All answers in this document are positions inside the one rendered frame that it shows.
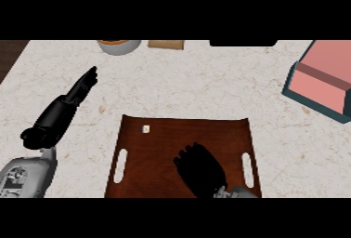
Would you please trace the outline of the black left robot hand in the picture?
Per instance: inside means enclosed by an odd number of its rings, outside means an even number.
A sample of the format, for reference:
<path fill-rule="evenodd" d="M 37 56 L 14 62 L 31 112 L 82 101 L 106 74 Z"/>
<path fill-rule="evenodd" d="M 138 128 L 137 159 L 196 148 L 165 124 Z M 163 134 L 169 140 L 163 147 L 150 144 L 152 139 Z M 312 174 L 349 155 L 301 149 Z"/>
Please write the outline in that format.
<path fill-rule="evenodd" d="M 53 147 L 63 137 L 67 126 L 88 91 L 97 83 L 97 67 L 93 66 L 75 82 L 66 95 L 60 95 L 44 109 L 34 125 L 22 134 L 26 149 Z"/>

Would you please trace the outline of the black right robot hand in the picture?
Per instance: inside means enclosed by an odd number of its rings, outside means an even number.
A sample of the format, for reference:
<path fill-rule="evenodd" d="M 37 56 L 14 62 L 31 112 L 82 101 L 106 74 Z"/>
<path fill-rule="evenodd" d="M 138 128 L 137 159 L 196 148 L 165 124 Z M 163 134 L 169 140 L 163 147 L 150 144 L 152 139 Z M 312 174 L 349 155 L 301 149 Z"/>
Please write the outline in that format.
<path fill-rule="evenodd" d="M 172 159 L 177 172 L 197 198 L 213 197 L 221 187 L 227 188 L 224 169 L 213 155 L 197 142 L 187 145 Z"/>

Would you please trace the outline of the brown wooden tray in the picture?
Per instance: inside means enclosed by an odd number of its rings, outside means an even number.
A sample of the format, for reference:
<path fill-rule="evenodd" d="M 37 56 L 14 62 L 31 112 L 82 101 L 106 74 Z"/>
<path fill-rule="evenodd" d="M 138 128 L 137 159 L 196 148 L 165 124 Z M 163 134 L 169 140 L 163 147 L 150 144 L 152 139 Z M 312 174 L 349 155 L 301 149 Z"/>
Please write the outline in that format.
<path fill-rule="evenodd" d="M 243 156 L 253 154 L 249 121 L 124 116 L 116 154 L 126 156 L 124 176 L 107 178 L 107 198 L 237 198 L 262 196 L 247 185 Z"/>

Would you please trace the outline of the dark brown wooden panel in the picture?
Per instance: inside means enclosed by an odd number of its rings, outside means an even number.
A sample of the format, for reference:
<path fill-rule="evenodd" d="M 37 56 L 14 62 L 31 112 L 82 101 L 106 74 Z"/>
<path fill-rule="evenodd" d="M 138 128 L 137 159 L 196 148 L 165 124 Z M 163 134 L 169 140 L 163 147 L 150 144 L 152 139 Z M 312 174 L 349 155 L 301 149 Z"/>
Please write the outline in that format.
<path fill-rule="evenodd" d="M 0 84 L 28 43 L 28 40 L 0 40 Z"/>

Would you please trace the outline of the tan wooden block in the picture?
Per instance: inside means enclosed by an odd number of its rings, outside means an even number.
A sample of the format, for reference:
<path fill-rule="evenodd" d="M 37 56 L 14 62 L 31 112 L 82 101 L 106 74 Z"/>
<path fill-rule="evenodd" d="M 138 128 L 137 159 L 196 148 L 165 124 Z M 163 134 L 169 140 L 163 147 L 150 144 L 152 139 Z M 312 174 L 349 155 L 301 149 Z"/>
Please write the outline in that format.
<path fill-rule="evenodd" d="M 166 49 L 184 49 L 184 40 L 149 40 L 147 46 Z"/>

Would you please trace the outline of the teal and pink box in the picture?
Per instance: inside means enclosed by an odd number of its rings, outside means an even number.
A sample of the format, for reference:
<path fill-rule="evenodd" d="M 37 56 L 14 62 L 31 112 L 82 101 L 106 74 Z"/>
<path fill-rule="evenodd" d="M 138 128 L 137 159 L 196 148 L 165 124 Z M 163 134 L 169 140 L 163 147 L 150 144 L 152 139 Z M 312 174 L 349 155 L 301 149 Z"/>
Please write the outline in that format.
<path fill-rule="evenodd" d="M 339 123 L 351 122 L 351 40 L 314 40 L 293 63 L 283 95 Z"/>

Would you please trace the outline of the grey bowl with orange rim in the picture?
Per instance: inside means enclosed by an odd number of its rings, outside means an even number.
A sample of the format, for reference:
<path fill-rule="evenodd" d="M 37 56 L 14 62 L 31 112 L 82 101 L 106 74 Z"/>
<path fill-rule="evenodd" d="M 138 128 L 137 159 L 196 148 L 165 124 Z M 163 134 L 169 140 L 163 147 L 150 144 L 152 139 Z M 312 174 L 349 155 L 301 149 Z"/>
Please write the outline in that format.
<path fill-rule="evenodd" d="M 141 44 L 140 40 L 98 40 L 98 47 L 112 56 L 122 56 L 134 51 Z"/>

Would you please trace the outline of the black appliance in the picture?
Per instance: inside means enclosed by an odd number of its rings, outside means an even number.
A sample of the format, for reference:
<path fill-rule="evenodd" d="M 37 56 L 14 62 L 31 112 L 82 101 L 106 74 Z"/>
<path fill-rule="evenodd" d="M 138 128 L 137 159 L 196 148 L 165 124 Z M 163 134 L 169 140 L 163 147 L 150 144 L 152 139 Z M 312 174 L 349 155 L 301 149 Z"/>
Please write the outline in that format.
<path fill-rule="evenodd" d="M 211 46 L 274 46 L 277 40 L 209 40 Z"/>

